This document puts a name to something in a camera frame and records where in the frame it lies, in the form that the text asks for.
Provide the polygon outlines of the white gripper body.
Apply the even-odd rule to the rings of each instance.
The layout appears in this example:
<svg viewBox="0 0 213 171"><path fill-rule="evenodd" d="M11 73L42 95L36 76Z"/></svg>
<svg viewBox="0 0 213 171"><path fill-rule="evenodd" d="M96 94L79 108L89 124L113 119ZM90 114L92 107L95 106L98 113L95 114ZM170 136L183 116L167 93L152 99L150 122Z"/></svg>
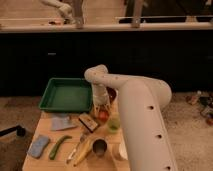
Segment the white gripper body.
<svg viewBox="0 0 213 171"><path fill-rule="evenodd" d="M93 84L92 93L95 105L106 105L109 103L109 95L105 86Z"/></svg>

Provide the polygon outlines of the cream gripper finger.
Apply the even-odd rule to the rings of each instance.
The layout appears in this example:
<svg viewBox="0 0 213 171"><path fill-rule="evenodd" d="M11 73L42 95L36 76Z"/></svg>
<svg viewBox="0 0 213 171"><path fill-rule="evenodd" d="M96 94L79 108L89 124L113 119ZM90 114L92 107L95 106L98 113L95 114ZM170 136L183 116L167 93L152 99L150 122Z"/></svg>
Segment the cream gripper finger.
<svg viewBox="0 0 213 171"><path fill-rule="evenodd" d="M93 105L93 117L98 118L100 107L97 105Z"/></svg>
<svg viewBox="0 0 213 171"><path fill-rule="evenodd" d="M106 111L107 111L107 120L109 120L109 118L111 117L111 106L110 105L106 105Z"/></svg>

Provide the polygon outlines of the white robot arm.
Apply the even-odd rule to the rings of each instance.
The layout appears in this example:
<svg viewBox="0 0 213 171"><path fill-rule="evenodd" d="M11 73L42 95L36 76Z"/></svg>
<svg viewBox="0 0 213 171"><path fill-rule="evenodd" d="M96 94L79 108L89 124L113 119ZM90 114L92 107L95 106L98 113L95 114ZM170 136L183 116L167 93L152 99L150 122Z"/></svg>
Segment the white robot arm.
<svg viewBox="0 0 213 171"><path fill-rule="evenodd" d="M91 84L118 91L118 111L130 171L178 171L161 110L172 97L163 80L110 74L105 65L84 73Z"/></svg>

